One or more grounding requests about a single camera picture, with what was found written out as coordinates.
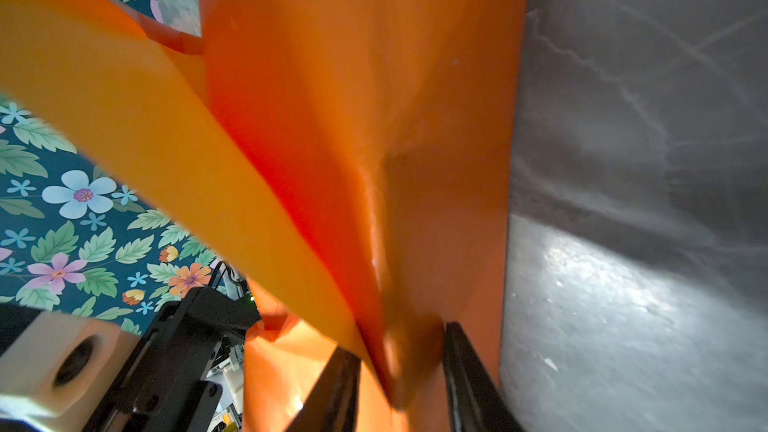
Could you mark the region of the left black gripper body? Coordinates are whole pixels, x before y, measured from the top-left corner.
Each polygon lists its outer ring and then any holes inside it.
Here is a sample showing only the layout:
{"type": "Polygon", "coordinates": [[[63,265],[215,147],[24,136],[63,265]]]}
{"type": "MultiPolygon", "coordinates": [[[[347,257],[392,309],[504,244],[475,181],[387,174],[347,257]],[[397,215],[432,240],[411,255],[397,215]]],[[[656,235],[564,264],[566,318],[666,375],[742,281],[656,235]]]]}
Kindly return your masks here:
{"type": "Polygon", "coordinates": [[[164,304],[85,431],[206,431],[223,387],[207,379],[224,345],[242,345],[260,315],[250,298],[194,288],[164,304]]]}

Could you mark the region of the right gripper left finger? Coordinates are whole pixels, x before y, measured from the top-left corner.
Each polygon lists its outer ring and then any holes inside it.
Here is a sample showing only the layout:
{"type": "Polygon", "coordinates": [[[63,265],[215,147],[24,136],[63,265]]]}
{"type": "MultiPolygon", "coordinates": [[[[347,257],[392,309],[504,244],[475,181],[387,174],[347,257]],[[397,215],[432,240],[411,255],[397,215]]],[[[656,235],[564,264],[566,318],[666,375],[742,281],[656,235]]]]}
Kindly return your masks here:
{"type": "Polygon", "coordinates": [[[337,347],[286,432],[355,432],[361,360],[337,347]]]}

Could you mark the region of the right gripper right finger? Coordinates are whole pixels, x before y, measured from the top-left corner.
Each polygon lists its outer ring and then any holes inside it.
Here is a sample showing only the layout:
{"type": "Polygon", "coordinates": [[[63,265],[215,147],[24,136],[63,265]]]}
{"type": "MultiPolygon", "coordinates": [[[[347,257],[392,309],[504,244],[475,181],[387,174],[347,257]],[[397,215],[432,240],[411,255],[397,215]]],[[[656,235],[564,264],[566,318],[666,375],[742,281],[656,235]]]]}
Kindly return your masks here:
{"type": "Polygon", "coordinates": [[[453,432],[523,432],[457,322],[445,326],[443,371],[453,432]]]}

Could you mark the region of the yellow orange wrapping paper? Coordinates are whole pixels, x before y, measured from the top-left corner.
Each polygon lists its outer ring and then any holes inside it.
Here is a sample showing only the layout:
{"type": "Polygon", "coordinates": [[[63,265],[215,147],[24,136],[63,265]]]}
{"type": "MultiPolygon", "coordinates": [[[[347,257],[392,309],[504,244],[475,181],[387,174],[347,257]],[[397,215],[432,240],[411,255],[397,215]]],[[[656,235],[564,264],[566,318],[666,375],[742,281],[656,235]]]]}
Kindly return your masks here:
{"type": "Polygon", "coordinates": [[[1,88],[248,276],[244,427],[337,347],[356,431],[452,431],[445,326],[499,377],[525,0],[1,0],[1,88]]]}

